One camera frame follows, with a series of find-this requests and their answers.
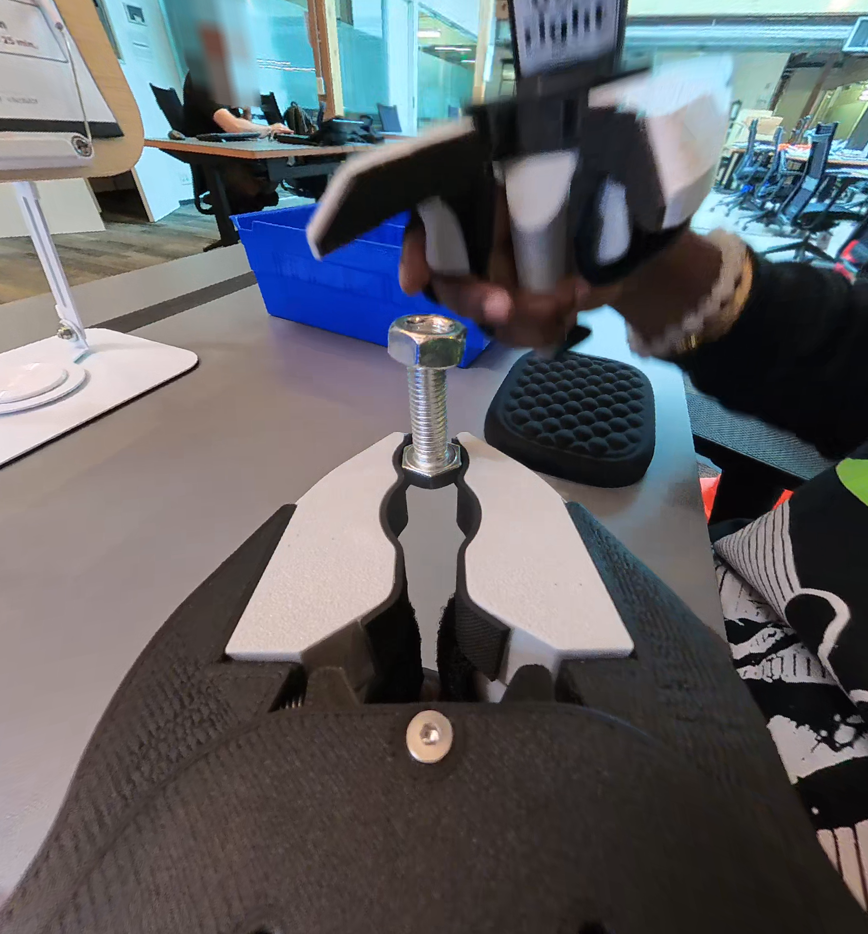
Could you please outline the blue plastic bin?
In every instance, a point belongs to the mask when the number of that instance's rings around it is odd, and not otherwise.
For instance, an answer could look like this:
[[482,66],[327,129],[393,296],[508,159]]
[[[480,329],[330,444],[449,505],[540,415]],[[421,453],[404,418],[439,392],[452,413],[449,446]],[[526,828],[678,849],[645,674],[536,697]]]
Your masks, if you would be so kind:
[[323,260],[306,227],[315,204],[231,216],[267,312],[370,344],[387,344],[391,323],[410,314],[454,314],[409,296],[398,264],[409,215],[394,215]]

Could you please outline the black office chair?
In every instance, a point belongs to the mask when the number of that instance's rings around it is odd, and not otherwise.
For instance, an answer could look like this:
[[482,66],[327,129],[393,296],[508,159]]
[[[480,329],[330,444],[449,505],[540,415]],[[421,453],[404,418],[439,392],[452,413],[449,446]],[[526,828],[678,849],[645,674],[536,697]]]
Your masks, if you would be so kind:
[[[184,115],[183,105],[174,88],[160,88],[154,84],[149,85],[152,94],[159,106],[159,109],[165,116],[170,125],[169,137],[171,140],[180,140],[184,136]],[[196,210],[202,214],[213,215],[213,206],[210,203],[209,187],[202,168],[194,163],[189,164],[193,186],[194,205]]]

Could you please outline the printed instruction sheet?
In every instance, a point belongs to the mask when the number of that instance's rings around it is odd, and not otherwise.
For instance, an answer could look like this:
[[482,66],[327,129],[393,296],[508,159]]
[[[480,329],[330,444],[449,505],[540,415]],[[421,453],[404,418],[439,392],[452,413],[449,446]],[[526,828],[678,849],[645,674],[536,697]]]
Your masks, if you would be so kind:
[[55,2],[0,1],[0,132],[123,135]]

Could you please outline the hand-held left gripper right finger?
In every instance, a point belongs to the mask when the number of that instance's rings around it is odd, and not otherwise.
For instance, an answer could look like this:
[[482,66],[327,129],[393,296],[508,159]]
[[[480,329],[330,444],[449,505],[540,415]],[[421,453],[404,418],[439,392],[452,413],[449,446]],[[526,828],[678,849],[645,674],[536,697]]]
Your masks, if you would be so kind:
[[522,667],[622,659],[635,644],[567,502],[539,474],[462,432],[456,640],[491,682]]

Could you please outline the white document stand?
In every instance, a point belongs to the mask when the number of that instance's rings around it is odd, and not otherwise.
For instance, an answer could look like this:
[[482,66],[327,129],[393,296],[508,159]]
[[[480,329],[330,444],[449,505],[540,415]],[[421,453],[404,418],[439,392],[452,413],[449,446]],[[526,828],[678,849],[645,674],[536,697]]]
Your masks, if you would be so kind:
[[32,175],[80,173],[93,158],[81,134],[0,132],[0,171],[12,183],[57,315],[54,336],[0,353],[0,468],[198,365],[188,349],[85,327]]

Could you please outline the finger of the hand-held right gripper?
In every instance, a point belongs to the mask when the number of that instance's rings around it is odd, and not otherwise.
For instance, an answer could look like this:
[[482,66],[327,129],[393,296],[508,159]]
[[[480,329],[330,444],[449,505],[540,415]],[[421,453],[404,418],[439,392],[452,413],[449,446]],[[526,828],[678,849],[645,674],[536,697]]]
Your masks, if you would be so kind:
[[603,120],[603,170],[625,190],[646,232],[686,223],[705,199],[728,130],[730,55],[695,56],[612,79],[589,91]]
[[347,158],[308,222],[311,253],[321,260],[402,213],[421,220],[428,261],[489,260],[495,176],[473,120]]

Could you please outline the gold bangle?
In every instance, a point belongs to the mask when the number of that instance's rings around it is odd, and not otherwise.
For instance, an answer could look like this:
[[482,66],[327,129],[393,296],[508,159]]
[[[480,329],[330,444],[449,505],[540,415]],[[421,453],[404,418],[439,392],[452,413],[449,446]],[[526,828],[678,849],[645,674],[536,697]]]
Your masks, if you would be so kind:
[[705,299],[703,309],[696,312],[692,329],[685,331],[680,343],[681,354],[719,341],[742,318],[755,285],[755,256],[750,247],[743,247],[739,259],[741,262],[731,278],[731,286],[726,288],[725,274],[731,272],[731,265],[723,258],[720,281]]

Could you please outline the row of black office chairs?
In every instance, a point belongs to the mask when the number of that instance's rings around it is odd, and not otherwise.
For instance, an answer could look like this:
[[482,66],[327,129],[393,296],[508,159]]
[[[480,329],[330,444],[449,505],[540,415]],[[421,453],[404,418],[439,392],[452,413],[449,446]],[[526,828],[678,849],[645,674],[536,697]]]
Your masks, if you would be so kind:
[[833,154],[836,124],[819,124],[801,149],[754,141],[734,171],[734,191],[712,205],[740,234],[772,237],[772,260],[832,265],[833,241],[868,220],[868,159]]

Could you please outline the person's right forearm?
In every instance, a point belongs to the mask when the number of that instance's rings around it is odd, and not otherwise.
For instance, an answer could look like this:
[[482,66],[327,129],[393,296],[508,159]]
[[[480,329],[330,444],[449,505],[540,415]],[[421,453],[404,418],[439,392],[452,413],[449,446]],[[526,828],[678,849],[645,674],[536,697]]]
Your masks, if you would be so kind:
[[868,281],[750,260],[751,291],[731,328],[676,364],[698,391],[830,460],[868,454]]

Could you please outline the silver hex nut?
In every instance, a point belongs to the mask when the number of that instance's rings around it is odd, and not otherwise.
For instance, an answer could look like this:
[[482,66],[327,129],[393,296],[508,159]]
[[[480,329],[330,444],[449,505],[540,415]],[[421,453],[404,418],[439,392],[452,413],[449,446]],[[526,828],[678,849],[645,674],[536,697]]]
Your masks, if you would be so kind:
[[448,370],[458,367],[466,343],[462,322],[440,314],[413,314],[392,322],[388,353],[407,368]]

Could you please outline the black honeycomb wrist pad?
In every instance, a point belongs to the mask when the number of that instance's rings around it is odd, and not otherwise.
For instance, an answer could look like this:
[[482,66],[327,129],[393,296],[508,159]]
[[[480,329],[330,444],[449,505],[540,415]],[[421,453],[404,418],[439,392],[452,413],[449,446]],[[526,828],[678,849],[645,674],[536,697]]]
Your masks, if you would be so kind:
[[623,361],[527,353],[496,392],[484,438],[536,473],[626,487],[644,478],[653,459],[655,407],[650,380]]

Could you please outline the large silver hex bolt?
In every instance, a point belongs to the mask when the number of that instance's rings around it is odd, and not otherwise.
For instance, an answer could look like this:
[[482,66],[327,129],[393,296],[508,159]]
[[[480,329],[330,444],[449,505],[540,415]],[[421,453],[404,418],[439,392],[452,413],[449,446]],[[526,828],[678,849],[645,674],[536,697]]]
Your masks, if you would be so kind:
[[447,392],[445,370],[407,368],[411,432],[401,466],[407,481],[417,487],[439,489],[453,484],[462,467],[462,446],[448,436]]

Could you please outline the person's right hand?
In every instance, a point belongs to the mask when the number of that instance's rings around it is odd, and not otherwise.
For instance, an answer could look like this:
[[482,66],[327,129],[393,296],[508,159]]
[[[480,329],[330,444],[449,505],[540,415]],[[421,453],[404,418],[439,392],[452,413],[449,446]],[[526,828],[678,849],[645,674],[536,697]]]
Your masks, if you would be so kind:
[[615,284],[593,287],[580,277],[560,280],[551,293],[521,286],[513,255],[508,212],[496,210],[485,278],[433,271],[426,258],[424,224],[406,227],[399,281],[409,295],[433,292],[440,305],[474,321],[516,347],[562,344],[580,312],[614,308],[646,348],[677,336],[720,280],[722,253],[707,238],[684,232],[664,251]]

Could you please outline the wooden office desk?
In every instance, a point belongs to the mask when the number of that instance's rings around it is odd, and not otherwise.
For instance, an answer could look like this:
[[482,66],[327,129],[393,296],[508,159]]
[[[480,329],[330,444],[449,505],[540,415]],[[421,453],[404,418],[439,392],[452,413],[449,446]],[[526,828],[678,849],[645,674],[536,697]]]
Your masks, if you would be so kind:
[[216,220],[219,238],[206,247],[207,251],[231,247],[240,242],[232,221],[234,210],[225,187],[224,170],[232,163],[264,162],[267,176],[275,182],[328,177],[347,156],[361,150],[374,149],[370,144],[343,146],[292,145],[273,139],[256,138],[245,141],[212,142],[193,137],[183,140],[147,138],[144,149],[162,151],[179,162],[188,164],[192,178],[198,183],[195,205],[201,207],[208,195],[211,214]]

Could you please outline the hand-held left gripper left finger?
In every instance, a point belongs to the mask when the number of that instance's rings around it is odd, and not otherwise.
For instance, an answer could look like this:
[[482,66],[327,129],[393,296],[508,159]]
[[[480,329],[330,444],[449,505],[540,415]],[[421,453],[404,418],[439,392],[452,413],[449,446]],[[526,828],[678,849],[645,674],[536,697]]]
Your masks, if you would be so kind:
[[403,589],[404,560],[385,510],[404,490],[405,443],[384,436],[297,500],[227,643],[230,660],[388,661],[378,624]]

